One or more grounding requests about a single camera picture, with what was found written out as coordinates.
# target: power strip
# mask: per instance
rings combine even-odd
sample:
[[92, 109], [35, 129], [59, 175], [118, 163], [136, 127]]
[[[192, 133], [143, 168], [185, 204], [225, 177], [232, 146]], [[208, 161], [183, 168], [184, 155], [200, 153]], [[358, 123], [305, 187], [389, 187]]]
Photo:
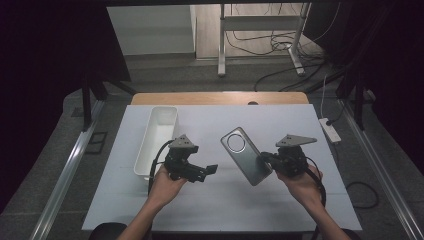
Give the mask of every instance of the power strip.
[[336, 130], [334, 129], [332, 125], [327, 126], [326, 124], [327, 121], [328, 121], [327, 118], [319, 119], [319, 123], [321, 123], [322, 129], [324, 129], [325, 135], [327, 135], [328, 139], [332, 143], [340, 142], [342, 139], [340, 138], [339, 134], [337, 134]]

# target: human hand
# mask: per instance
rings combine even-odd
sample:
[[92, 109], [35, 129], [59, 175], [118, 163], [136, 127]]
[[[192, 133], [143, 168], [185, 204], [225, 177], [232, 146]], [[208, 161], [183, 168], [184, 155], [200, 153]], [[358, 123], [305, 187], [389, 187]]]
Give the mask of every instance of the human hand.
[[168, 170], [162, 165], [155, 175], [155, 180], [153, 181], [146, 204], [152, 204], [157, 208], [164, 207], [177, 196], [186, 182], [187, 179], [185, 178], [173, 181], [169, 177]]
[[[318, 177], [322, 178], [322, 172], [318, 173], [318, 170], [309, 164], [309, 169]], [[321, 193], [318, 189], [316, 182], [307, 173], [289, 178], [279, 172], [277, 177], [283, 181], [291, 195], [304, 207], [316, 206], [321, 204]]]

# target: cable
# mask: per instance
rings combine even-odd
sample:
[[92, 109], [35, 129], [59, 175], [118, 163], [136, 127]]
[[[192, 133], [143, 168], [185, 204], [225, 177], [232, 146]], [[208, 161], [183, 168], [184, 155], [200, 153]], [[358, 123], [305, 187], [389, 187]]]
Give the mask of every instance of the cable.
[[362, 186], [365, 186], [366, 188], [368, 188], [369, 190], [371, 190], [371, 192], [375, 196], [375, 202], [372, 203], [371, 205], [369, 205], [369, 206], [355, 206], [355, 205], [353, 205], [354, 208], [358, 208], [358, 209], [371, 209], [371, 208], [375, 208], [376, 206], [378, 206], [378, 204], [380, 203], [380, 198], [378, 197], [377, 191], [373, 187], [371, 187], [370, 185], [368, 185], [368, 184], [366, 184], [364, 182], [356, 181], [356, 182], [349, 183], [346, 186], [346, 190], [348, 190], [353, 185], [362, 185]]
[[299, 57], [302, 58], [315, 58], [315, 59], [323, 59], [326, 55], [324, 53], [306, 53], [305, 50], [303, 49], [304, 45], [301, 45], [300, 43], [298, 44], [298, 55]]
[[333, 146], [334, 152], [336, 153], [336, 166], [337, 168], [339, 168], [339, 151], [337, 150], [337, 145], [336, 144], [331, 144]]
[[322, 98], [321, 98], [321, 107], [320, 107], [320, 110], [321, 110], [321, 118], [324, 118], [324, 116], [323, 116], [323, 114], [322, 114], [322, 105], [324, 104], [324, 96], [325, 96], [325, 80], [327, 79], [327, 74], [325, 74], [325, 77], [324, 77], [324, 84], [323, 84], [323, 86], [322, 86]]
[[305, 5], [305, 3], [302, 3], [302, 8], [300, 9], [300, 12], [303, 11], [303, 6]]
[[[371, 26], [371, 24], [374, 22], [375, 17], [376, 17], [375, 15], [368, 16], [367, 20], [363, 21], [366, 24], [362, 28], [357, 30], [355, 35], [352, 38], [350, 38], [349, 42], [347, 44], [344, 44], [345, 46], [343, 48], [340, 48], [336, 52], [331, 53], [332, 58], [336, 58], [336, 56], [340, 56], [339, 59], [340, 59], [341, 62], [346, 61], [348, 54], [351, 53], [351, 51], [352, 51], [351, 49], [354, 46], [354, 43], [357, 42], [357, 40], [365, 33], [365, 30], [367, 30]], [[304, 45], [301, 45], [299, 43], [299, 45], [298, 45], [299, 52], [303, 51], [302, 54], [306, 54], [302, 47], [310, 44], [311, 42], [313, 42], [315, 40], [312, 40], [312, 41], [310, 41], [310, 42], [308, 42]]]
[[268, 55], [268, 54], [274, 52], [274, 50], [271, 50], [271, 51], [266, 52], [266, 53], [255, 53], [255, 52], [252, 52], [252, 51], [249, 51], [247, 49], [244, 49], [244, 48], [241, 48], [241, 47], [237, 47], [237, 46], [234, 46], [233, 44], [231, 44], [230, 39], [228, 38], [227, 32], [225, 32], [225, 36], [227, 37], [228, 44], [230, 44], [231, 47], [236, 48], [236, 49], [239, 49], [239, 50], [242, 50], [242, 51], [245, 51], [245, 52], [248, 52], [248, 53], [253, 54], [253, 55], [261, 55], [261, 56], [263, 56], [263, 55]]
[[293, 7], [293, 4], [292, 4], [292, 3], [290, 3], [290, 7], [292, 8], [292, 10], [293, 10], [294, 14], [295, 14], [295, 15], [298, 15], [298, 14], [297, 14], [297, 12], [296, 12], [296, 10], [294, 10], [294, 7]]
[[[283, 4], [281, 3], [281, 4], [280, 4], [280, 8], [279, 8], [279, 10], [278, 10], [278, 15], [280, 15], [280, 13], [281, 13], [282, 6], [283, 6]], [[237, 14], [238, 14], [238, 15], [240, 15], [240, 12], [238, 11], [238, 8], [237, 8], [237, 4], [236, 4], [235, 9], [236, 9], [236, 11], [237, 11]], [[269, 12], [269, 10], [270, 10], [270, 9], [271, 9], [271, 11], [272, 11], [271, 4], [269, 4], [269, 5], [268, 5], [268, 10], [264, 13], [264, 15], [266, 15], [266, 14]], [[231, 15], [233, 15], [233, 7], [232, 7], [232, 4], [231, 4]], [[284, 50], [287, 50], [287, 49], [288, 49], [288, 47], [286, 46], [286, 44], [290, 44], [290, 45], [291, 45], [292, 43], [291, 43], [290, 41], [283, 41], [283, 42], [280, 42], [280, 41], [277, 41], [277, 40], [276, 40], [276, 38], [277, 38], [277, 37], [285, 37], [285, 38], [293, 39], [293, 37], [286, 36], [286, 35], [296, 33], [296, 32], [289, 32], [289, 33], [283, 33], [283, 34], [277, 34], [277, 35], [274, 35], [274, 31], [272, 31], [272, 32], [271, 32], [271, 35], [268, 35], [268, 36], [259, 36], [259, 37], [252, 37], [252, 38], [239, 38], [239, 37], [237, 37], [237, 36], [236, 36], [235, 31], [232, 31], [232, 32], [233, 32], [233, 36], [234, 36], [234, 38], [235, 38], [235, 39], [237, 39], [237, 40], [240, 40], [240, 41], [244, 41], [244, 40], [255, 40], [255, 39], [261, 39], [261, 38], [268, 38], [268, 37], [269, 37], [269, 38], [270, 38], [271, 51], [266, 52], [266, 53], [255, 53], [255, 52], [252, 52], [252, 51], [247, 50], [247, 49], [245, 49], [245, 48], [241, 48], [241, 47], [238, 47], [238, 46], [233, 45], [233, 44], [230, 42], [230, 40], [229, 40], [229, 37], [228, 37], [227, 32], [225, 32], [225, 35], [226, 35], [227, 41], [228, 41], [228, 43], [229, 43], [229, 45], [230, 45], [230, 46], [232, 46], [232, 47], [234, 47], [234, 48], [236, 48], [236, 49], [239, 49], [239, 50], [241, 50], [241, 51], [244, 51], [244, 52], [247, 52], [247, 53], [250, 53], [250, 54], [253, 54], [253, 55], [260, 55], [260, 56], [268, 55], [268, 54], [271, 54], [271, 53], [273, 53], [273, 52], [275, 52], [275, 51], [284, 51]]]
[[281, 71], [278, 71], [278, 72], [274, 72], [274, 73], [271, 73], [271, 74], [265, 75], [265, 76], [261, 77], [260, 79], [258, 79], [258, 80], [256, 81], [255, 85], [253, 85], [253, 90], [254, 90], [255, 92], [257, 92], [257, 91], [258, 91], [258, 90], [257, 90], [257, 86], [258, 86], [258, 84], [259, 84], [260, 82], [262, 82], [263, 80], [265, 80], [266, 78], [268, 78], [268, 77], [271, 77], [271, 76], [277, 75], [277, 74], [279, 74], [279, 73], [288, 72], [288, 71], [291, 71], [291, 70], [296, 70], [296, 69], [298, 69], [298, 68], [308, 68], [308, 67], [316, 67], [316, 66], [320, 66], [320, 64], [309, 65], [309, 66], [303, 66], [303, 67], [288, 68], [288, 69], [284, 69], [284, 70], [281, 70]]
[[[322, 184], [322, 176], [321, 173], [318, 169], [317, 164], [315, 163], [314, 160], [312, 160], [309, 157], [306, 157], [308, 160], [310, 160], [314, 165], [315, 168], [317, 169], [318, 175], [315, 175], [309, 168], [305, 168], [305, 172], [315, 181], [315, 183], [318, 185], [318, 189], [320, 190], [321, 193], [321, 203], [322, 205], [325, 207], [325, 204], [327, 202], [327, 192], [325, 190], [324, 185]], [[319, 228], [318, 226], [315, 227], [314, 233], [312, 234], [311, 240], [316, 240], [318, 238], [318, 234], [319, 234]]]
[[312, 41], [310, 41], [310, 42], [308, 42], [308, 43], [304, 44], [303, 46], [308, 45], [308, 44], [310, 44], [310, 43], [312, 43], [312, 42], [315, 42], [316, 40], [318, 40], [318, 39], [322, 38], [325, 34], [327, 34], [327, 32], [331, 29], [331, 27], [333, 26], [333, 24], [334, 24], [334, 22], [335, 22], [335, 20], [336, 20], [336, 18], [337, 18], [337, 15], [338, 15], [338, 13], [339, 13], [339, 9], [340, 9], [340, 5], [341, 5], [341, 2], [339, 2], [339, 4], [337, 5], [337, 10], [336, 10], [336, 13], [334, 14], [334, 18], [333, 18], [333, 20], [331, 21], [330, 26], [328, 26], [327, 30], [326, 30], [326, 31], [325, 31], [325, 32], [324, 32], [321, 36], [319, 36], [319, 37], [315, 38], [314, 40], [312, 40]]
[[314, 72], [312, 72], [308, 77], [306, 77], [305, 79], [303, 79], [302, 81], [300, 81], [300, 82], [298, 82], [298, 83], [294, 83], [294, 84], [292, 84], [292, 85], [289, 85], [289, 86], [286, 86], [286, 87], [284, 87], [284, 88], [282, 88], [282, 89], [280, 89], [280, 90], [278, 90], [279, 92], [284, 92], [284, 91], [287, 91], [287, 90], [289, 90], [290, 88], [293, 88], [293, 87], [301, 87], [301, 86], [303, 86], [303, 85], [305, 85], [306, 84], [306, 82], [307, 81], [309, 81], [309, 79], [311, 79], [312, 78], [312, 76], [314, 76], [320, 69], [321, 69], [321, 67], [324, 65], [324, 63], [325, 63], [325, 61], [324, 62], [322, 62], [322, 63], [320, 63], [320, 64], [316, 64], [316, 65], [310, 65], [310, 66], [318, 66], [318, 68], [317, 69], [315, 69], [315, 71]]
[[[343, 75], [343, 80], [342, 81], [346, 81], [346, 75], [347, 75], [347, 70], [345, 71], [345, 74]], [[344, 102], [343, 108], [342, 108], [342, 110], [340, 110], [339, 116], [337, 116], [336, 119], [328, 119], [328, 121], [325, 124], [327, 126], [330, 126], [333, 123], [337, 122], [340, 119], [340, 117], [342, 116], [342, 113], [343, 113], [343, 111], [344, 111], [345, 108], [346, 108], [346, 102]]]
[[168, 146], [170, 143], [172, 143], [174, 140], [169, 140], [167, 141], [165, 144], [162, 145], [162, 147], [159, 149], [158, 154], [156, 155], [156, 158], [153, 159], [152, 162], [152, 166], [150, 167], [150, 174], [149, 174], [149, 188], [147, 189], [147, 194], [150, 193], [150, 190], [152, 189], [153, 186], [153, 181], [154, 181], [154, 177], [155, 177], [155, 172], [156, 172], [156, 165], [158, 164], [158, 159], [160, 154], [162, 153], [163, 149]]

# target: wire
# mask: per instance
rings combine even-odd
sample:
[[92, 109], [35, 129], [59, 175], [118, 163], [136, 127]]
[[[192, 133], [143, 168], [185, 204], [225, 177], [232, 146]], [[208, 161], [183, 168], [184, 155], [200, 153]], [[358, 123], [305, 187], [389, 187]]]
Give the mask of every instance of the wire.
[[287, 91], [287, 90], [289, 90], [289, 89], [291, 89], [291, 88], [294, 88], [294, 87], [301, 87], [301, 86], [303, 86], [303, 85], [305, 85], [306, 84], [306, 82], [307, 81], [309, 81], [311, 78], [312, 78], [312, 76], [314, 76], [320, 69], [321, 69], [321, 67], [324, 65], [324, 63], [325, 63], [325, 61], [323, 61], [322, 63], [320, 63], [320, 64], [316, 64], [316, 65], [310, 65], [310, 66], [318, 66], [318, 68], [317, 69], [315, 69], [315, 71], [313, 72], [313, 73], [311, 73], [308, 77], [306, 77], [305, 79], [303, 79], [302, 81], [300, 81], [300, 82], [298, 82], [298, 83], [295, 83], [295, 84], [292, 84], [292, 85], [289, 85], [289, 86], [286, 86], [286, 87], [284, 87], [284, 88], [282, 88], [282, 89], [280, 89], [280, 90], [278, 90], [279, 92], [284, 92], [284, 91]]
[[303, 11], [303, 6], [305, 5], [305, 3], [302, 3], [302, 8], [300, 9], [300, 12]]
[[296, 12], [296, 10], [294, 10], [294, 7], [293, 7], [293, 4], [292, 4], [292, 3], [290, 3], [290, 7], [292, 8], [292, 10], [293, 10], [294, 14], [295, 14], [295, 15], [298, 15], [298, 14], [297, 14], [297, 12]]
[[335, 22], [335, 20], [336, 20], [336, 18], [337, 18], [337, 15], [338, 15], [338, 13], [339, 13], [339, 9], [340, 9], [340, 5], [341, 5], [341, 2], [339, 2], [339, 4], [337, 5], [337, 10], [336, 10], [336, 13], [334, 14], [334, 18], [333, 18], [333, 20], [331, 21], [330, 26], [328, 26], [327, 30], [326, 30], [326, 31], [325, 31], [325, 32], [324, 32], [321, 36], [319, 36], [319, 37], [315, 38], [314, 40], [312, 40], [312, 41], [310, 41], [310, 42], [308, 42], [308, 43], [304, 44], [303, 46], [308, 45], [308, 44], [310, 44], [310, 43], [312, 43], [312, 42], [315, 42], [316, 40], [318, 40], [318, 39], [322, 38], [325, 34], [327, 34], [327, 32], [331, 29], [331, 27], [333, 26], [333, 24], [334, 24], [334, 22]]
[[[360, 28], [359, 30], [357, 30], [357, 32], [355, 33], [355, 35], [352, 38], [350, 38], [348, 44], [344, 44], [344, 47], [338, 49], [334, 53], [331, 53], [331, 57], [332, 58], [336, 58], [337, 56], [340, 56], [339, 59], [340, 59], [341, 62], [346, 61], [347, 58], [349, 57], [349, 54], [352, 52], [352, 49], [354, 47], [354, 43], [356, 43], [357, 40], [365, 33], [365, 30], [367, 30], [371, 26], [371, 24], [374, 22], [375, 17], [376, 17], [375, 15], [369, 16], [367, 18], [367, 20], [364, 21], [366, 24], [362, 28]], [[302, 53], [302, 55], [306, 54], [308, 56], [313, 56], [313, 55], [307, 54], [303, 50], [303, 46], [305, 46], [307, 44], [310, 44], [311, 42], [308, 42], [308, 43], [306, 43], [304, 45], [301, 45], [299, 43], [298, 49], [299, 49], [299, 52]]]
[[[347, 75], [347, 70], [345, 71], [345, 74], [343, 75], [343, 80], [342, 81], [346, 81], [346, 75]], [[324, 79], [323, 88], [324, 88], [323, 89], [323, 92], [324, 92], [325, 91], [325, 79]], [[343, 103], [343, 108], [340, 110], [340, 113], [337, 116], [337, 118], [336, 119], [328, 119], [328, 122], [329, 122], [328, 124], [331, 125], [331, 124], [337, 122], [340, 119], [340, 117], [342, 116], [342, 113], [343, 113], [343, 111], [344, 111], [345, 108], [346, 108], [346, 100]], [[322, 116], [322, 102], [321, 102], [321, 118], [323, 118], [323, 116]]]
[[370, 205], [368, 205], [368, 206], [355, 206], [355, 205], [353, 205], [353, 207], [354, 208], [358, 208], [358, 209], [371, 209], [371, 208], [375, 208], [375, 207], [377, 207], [378, 206], [378, 204], [380, 203], [380, 198], [378, 197], [378, 193], [377, 193], [377, 191], [373, 188], [373, 187], [371, 187], [370, 185], [368, 185], [367, 183], [364, 183], [364, 182], [359, 182], [359, 181], [356, 181], [356, 182], [351, 182], [351, 183], [349, 183], [347, 186], [346, 186], [346, 190], [348, 190], [350, 187], [352, 187], [353, 185], [362, 185], [362, 186], [365, 186], [366, 188], [368, 188], [373, 194], [374, 194], [374, 196], [375, 196], [375, 201], [374, 201], [374, 203], [372, 203], [372, 204], [370, 204]]
[[339, 168], [339, 151], [337, 150], [337, 145], [336, 144], [331, 144], [333, 146], [334, 152], [336, 153], [336, 166], [337, 168]]
[[313, 53], [313, 54], [306, 53], [306, 51], [303, 49], [303, 46], [305, 46], [305, 45], [301, 45], [300, 43], [298, 44], [297, 50], [298, 50], [298, 53], [299, 53], [298, 55], [300, 57], [323, 59], [326, 56], [325, 53]]
[[285, 35], [289, 35], [289, 34], [294, 34], [294, 33], [296, 33], [296, 32], [288, 32], [288, 33], [281, 33], [281, 34], [277, 34], [277, 35], [266, 35], [266, 36], [259, 36], [259, 37], [251, 37], [251, 38], [239, 38], [239, 37], [237, 37], [236, 36], [236, 34], [235, 34], [235, 32], [234, 31], [232, 31], [233, 32], [233, 35], [234, 35], [234, 38], [235, 39], [237, 39], [237, 40], [240, 40], [240, 41], [246, 41], [246, 40], [256, 40], [256, 39], [261, 39], [261, 38], [269, 38], [269, 37], [286, 37], [286, 38], [290, 38], [290, 39], [293, 39], [293, 37], [291, 37], [291, 36], [285, 36]]
[[321, 107], [320, 107], [320, 110], [321, 110], [321, 118], [324, 118], [324, 116], [323, 116], [323, 114], [322, 114], [322, 105], [324, 104], [324, 96], [325, 96], [325, 80], [327, 80], [327, 74], [325, 74], [325, 77], [324, 77], [324, 84], [323, 84], [323, 86], [322, 86], [322, 99], [321, 99]]
[[266, 10], [266, 12], [264, 13], [264, 15], [266, 15], [269, 12], [270, 9], [271, 9], [271, 14], [272, 14], [271, 4], [272, 3], [268, 3], [268, 10]]
[[247, 50], [247, 49], [244, 49], [244, 48], [241, 48], [241, 47], [234, 46], [234, 45], [230, 42], [230, 39], [228, 38], [228, 34], [227, 34], [227, 32], [225, 32], [225, 36], [227, 37], [228, 44], [230, 44], [230, 46], [231, 46], [231, 47], [236, 48], [236, 49], [239, 49], [239, 50], [242, 50], [242, 51], [244, 51], [244, 52], [248, 52], [248, 53], [253, 54], [253, 55], [261, 55], [261, 56], [262, 56], [262, 55], [268, 55], [268, 54], [270, 54], [270, 53], [273, 53], [273, 52], [274, 52], [274, 49], [272, 49], [271, 51], [266, 52], [266, 53], [255, 53], [255, 52], [249, 51], [249, 50]]
[[163, 149], [168, 146], [170, 143], [172, 143], [174, 140], [169, 140], [167, 141], [165, 144], [162, 145], [162, 147], [159, 149], [158, 154], [156, 155], [156, 158], [153, 159], [152, 162], [152, 166], [150, 167], [150, 175], [149, 175], [149, 188], [147, 189], [147, 194], [150, 193], [150, 190], [152, 189], [153, 186], [153, 179], [155, 177], [155, 172], [156, 172], [156, 165], [158, 164], [158, 159], [160, 154], [162, 153]]
[[281, 70], [281, 71], [278, 71], [278, 72], [274, 72], [274, 73], [271, 73], [271, 74], [265, 75], [265, 76], [261, 77], [260, 79], [258, 79], [258, 80], [256, 81], [255, 85], [253, 85], [253, 90], [254, 90], [255, 92], [257, 92], [257, 91], [258, 91], [258, 90], [257, 90], [257, 86], [258, 86], [258, 84], [259, 84], [260, 82], [262, 82], [263, 80], [265, 80], [266, 78], [268, 78], [268, 77], [271, 77], [271, 76], [274, 76], [274, 75], [277, 75], [277, 74], [280, 74], [280, 73], [283, 73], [283, 72], [288, 72], [288, 71], [291, 71], [291, 70], [296, 70], [296, 69], [298, 69], [298, 68], [316, 67], [316, 66], [319, 66], [319, 65], [320, 65], [320, 64], [309, 65], [309, 66], [303, 66], [303, 67], [288, 68], [288, 69], [284, 69], [284, 70]]
[[[315, 173], [313, 173], [309, 168], [305, 168], [305, 172], [316, 182], [316, 184], [318, 185], [318, 189], [320, 190], [321, 193], [321, 203], [322, 205], [325, 207], [325, 204], [327, 202], [327, 192], [325, 190], [324, 185], [322, 184], [322, 176], [321, 173], [318, 169], [317, 164], [315, 163], [314, 160], [312, 160], [309, 157], [306, 157], [308, 160], [310, 160], [314, 165], [315, 168], [317, 169], [318, 175], [319, 177], [317, 177], [317, 175], [315, 175]], [[315, 227], [314, 233], [312, 234], [311, 240], [315, 240], [318, 238], [318, 234], [319, 234], [319, 228], [318, 226]]]

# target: white wall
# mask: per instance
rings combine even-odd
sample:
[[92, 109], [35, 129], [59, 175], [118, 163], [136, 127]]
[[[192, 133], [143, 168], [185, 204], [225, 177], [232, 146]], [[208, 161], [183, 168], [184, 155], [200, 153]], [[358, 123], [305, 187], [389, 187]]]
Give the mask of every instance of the white wall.
[[107, 9], [124, 55], [195, 51], [190, 6]]

